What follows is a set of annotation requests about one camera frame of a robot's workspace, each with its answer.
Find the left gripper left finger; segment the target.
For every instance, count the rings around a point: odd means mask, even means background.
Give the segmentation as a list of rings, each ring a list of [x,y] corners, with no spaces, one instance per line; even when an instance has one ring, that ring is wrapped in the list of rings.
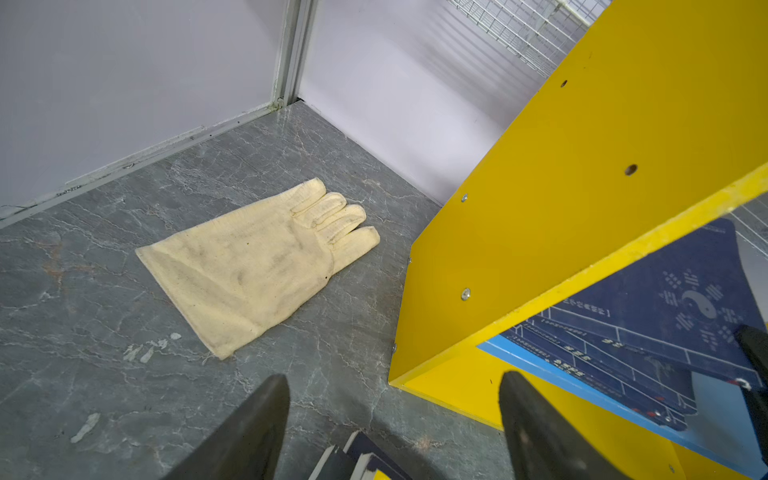
[[[272,479],[283,446],[290,389],[269,376],[167,479]]]

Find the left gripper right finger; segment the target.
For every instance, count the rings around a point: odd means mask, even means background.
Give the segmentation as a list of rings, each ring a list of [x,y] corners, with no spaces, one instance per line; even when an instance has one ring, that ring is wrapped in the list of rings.
[[[503,431],[516,479],[624,479],[519,372],[499,388]]]

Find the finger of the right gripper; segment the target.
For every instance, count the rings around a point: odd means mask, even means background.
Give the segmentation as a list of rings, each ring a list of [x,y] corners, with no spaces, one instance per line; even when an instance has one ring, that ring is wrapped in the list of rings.
[[[742,392],[762,460],[767,461],[767,333],[752,326],[736,330],[736,340],[756,372],[757,380]]]

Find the navy book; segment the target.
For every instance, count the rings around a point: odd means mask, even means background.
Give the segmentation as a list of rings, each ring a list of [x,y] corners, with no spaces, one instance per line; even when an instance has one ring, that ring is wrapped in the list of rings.
[[[692,376],[634,352],[615,357],[591,334],[575,334],[547,319],[527,320],[502,336],[652,422],[676,431],[698,413]]]
[[[764,330],[765,324],[728,219],[706,224],[538,316],[740,387],[757,380],[736,330]]]

